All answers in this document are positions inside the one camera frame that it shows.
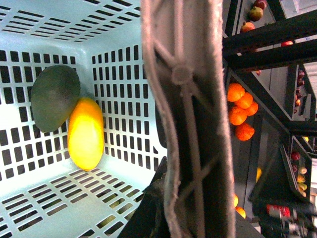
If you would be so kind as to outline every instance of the apple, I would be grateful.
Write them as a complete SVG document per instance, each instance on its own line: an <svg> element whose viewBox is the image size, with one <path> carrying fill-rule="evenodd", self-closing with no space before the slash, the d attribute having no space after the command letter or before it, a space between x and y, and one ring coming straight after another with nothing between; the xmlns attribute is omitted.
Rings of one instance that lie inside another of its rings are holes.
<svg viewBox="0 0 317 238"><path fill-rule="evenodd" d="M303 86L305 84L305 81L300 79L300 80L297 80L297 87L300 87L300 86Z"/></svg>
<svg viewBox="0 0 317 238"><path fill-rule="evenodd" d="M243 22L240 31L241 32L248 32L254 30L256 27L251 22Z"/></svg>
<svg viewBox="0 0 317 238"><path fill-rule="evenodd" d="M293 172L294 173L297 172L297 165L292 165L292 167L293 167Z"/></svg>
<svg viewBox="0 0 317 238"><path fill-rule="evenodd" d="M297 80L304 78L305 73L301 69L298 71Z"/></svg>
<svg viewBox="0 0 317 238"><path fill-rule="evenodd" d="M262 10L264 10L267 7L267 2L266 2L266 0L256 0L254 2L253 6L257 6L257 7L261 8Z"/></svg>
<svg viewBox="0 0 317 238"><path fill-rule="evenodd" d="M300 158L299 152L297 152L297 151L292 151L291 158L292 158L292 160L294 160L294 161L299 160L299 158Z"/></svg>
<svg viewBox="0 0 317 238"><path fill-rule="evenodd" d="M281 46L282 46L282 47L283 47L283 46L290 46L290 45L292 45L292 44L293 44L292 41L285 41L285 42L281 43Z"/></svg>
<svg viewBox="0 0 317 238"><path fill-rule="evenodd" d="M249 12L249 18L252 21L258 21L263 17L263 9L257 6L254 6Z"/></svg>
<svg viewBox="0 0 317 238"><path fill-rule="evenodd" d="M299 107L300 105L301 105L301 100L297 99L296 102L295 102L295 106Z"/></svg>

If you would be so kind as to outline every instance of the fruit display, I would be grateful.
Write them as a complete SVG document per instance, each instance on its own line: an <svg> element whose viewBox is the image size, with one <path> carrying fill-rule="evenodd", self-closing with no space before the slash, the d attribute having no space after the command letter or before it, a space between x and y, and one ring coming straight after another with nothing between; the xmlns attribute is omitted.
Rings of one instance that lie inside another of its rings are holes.
<svg viewBox="0 0 317 238"><path fill-rule="evenodd" d="M236 207L236 211L244 218L246 219L247 214L246 211L242 207Z"/></svg>
<svg viewBox="0 0 317 238"><path fill-rule="evenodd" d="M239 83L231 83L229 85L227 100L236 102L246 93L246 90Z"/></svg>
<svg viewBox="0 0 317 238"><path fill-rule="evenodd" d="M229 121L233 125L241 125L247 119L247 113L240 107L233 107L229 111Z"/></svg>
<svg viewBox="0 0 317 238"><path fill-rule="evenodd" d="M308 186L305 184L306 179L304 174L307 173L307 169L305 167L299 167L298 164L300 163L300 153L298 151L292 151L291 153L291 163L292 163L292 169L293 172L295 174L295 176L297 176L297 184L298 184L298 189L299 192L302 194L303 197L306 197L307 194L305 192L305 190L307 190Z"/></svg>
<svg viewBox="0 0 317 238"><path fill-rule="evenodd" d="M251 30L254 30L256 27L251 22L243 22L243 25L241 26L240 32L248 32Z"/></svg>
<svg viewBox="0 0 317 238"><path fill-rule="evenodd" d="M233 102L229 110L229 121L236 125L235 135L241 141L249 140L255 130L245 120L248 116L253 116L259 109L256 102L253 102L253 96L246 92L239 83L231 83L228 88L227 100Z"/></svg>
<svg viewBox="0 0 317 238"><path fill-rule="evenodd" d="M104 121L98 104L81 98L70 115L68 151L73 162L85 171L99 163L104 151Z"/></svg>
<svg viewBox="0 0 317 238"><path fill-rule="evenodd" d="M241 141L246 141L254 135L254 132L254 128L244 122L236 127L235 136Z"/></svg>
<svg viewBox="0 0 317 238"><path fill-rule="evenodd" d="M249 106L251 106L252 102L252 95L246 92L238 101L234 102L234 104L242 109L247 109Z"/></svg>
<svg viewBox="0 0 317 238"><path fill-rule="evenodd" d="M35 125L42 132L57 130L74 110L79 93L79 77L71 67L54 65L44 69L31 91Z"/></svg>

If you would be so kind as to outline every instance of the plastic basket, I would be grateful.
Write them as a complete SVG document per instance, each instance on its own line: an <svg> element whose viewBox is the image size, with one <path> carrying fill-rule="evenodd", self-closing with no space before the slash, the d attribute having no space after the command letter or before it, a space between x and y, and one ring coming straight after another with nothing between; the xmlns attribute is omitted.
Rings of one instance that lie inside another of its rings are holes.
<svg viewBox="0 0 317 238"><path fill-rule="evenodd" d="M143 70L140 2L0 2L0 238L117 237L166 149ZM67 122L42 133L30 92L46 67L76 69L105 121L90 172L67 151Z"/></svg>

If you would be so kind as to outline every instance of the mango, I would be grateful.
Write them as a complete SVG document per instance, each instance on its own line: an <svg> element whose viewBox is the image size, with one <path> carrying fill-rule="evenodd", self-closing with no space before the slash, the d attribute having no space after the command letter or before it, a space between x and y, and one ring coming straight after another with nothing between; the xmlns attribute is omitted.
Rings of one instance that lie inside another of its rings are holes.
<svg viewBox="0 0 317 238"><path fill-rule="evenodd" d="M104 120L98 104L90 98L80 98L70 115L68 151L73 162L85 171L99 163L104 152Z"/></svg>

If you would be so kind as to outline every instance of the orange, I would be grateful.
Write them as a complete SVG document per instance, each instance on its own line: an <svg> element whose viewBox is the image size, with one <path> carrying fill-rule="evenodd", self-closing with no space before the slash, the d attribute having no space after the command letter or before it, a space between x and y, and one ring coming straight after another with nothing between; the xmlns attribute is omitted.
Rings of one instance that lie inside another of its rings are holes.
<svg viewBox="0 0 317 238"><path fill-rule="evenodd" d="M236 207L236 211L244 218L246 219L247 214L246 211L242 207Z"/></svg>
<svg viewBox="0 0 317 238"><path fill-rule="evenodd" d="M239 83L231 83L229 85L227 100L229 102L238 101L244 94L246 90Z"/></svg>
<svg viewBox="0 0 317 238"><path fill-rule="evenodd" d="M229 121L233 125L241 125L247 119L247 113L245 110L239 107L231 108L229 112Z"/></svg>
<svg viewBox="0 0 317 238"><path fill-rule="evenodd" d="M252 102L251 105L245 109L247 116L253 116L259 110L259 106L256 102Z"/></svg>
<svg viewBox="0 0 317 238"><path fill-rule="evenodd" d="M239 198L236 194L234 194L234 208L238 206Z"/></svg>
<svg viewBox="0 0 317 238"><path fill-rule="evenodd" d="M251 106L252 102L252 95L250 93L245 93L238 101L234 102L234 104L242 109L247 109L249 106Z"/></svg>
<svg viewBox="0 0 317 238"><path fill-rule="evenodd" d="M68 151L73 162L89 171L97 166L104 152L104 120L98 104L80 98L69 118Z"/></svg>
<svg viewBox="0 0 317 238"><path fill-rule="evenodd" d="M254 132L255 130L249 124L244 122L236 127L235 135L239 140L246 141L253 136Z"/></svg>

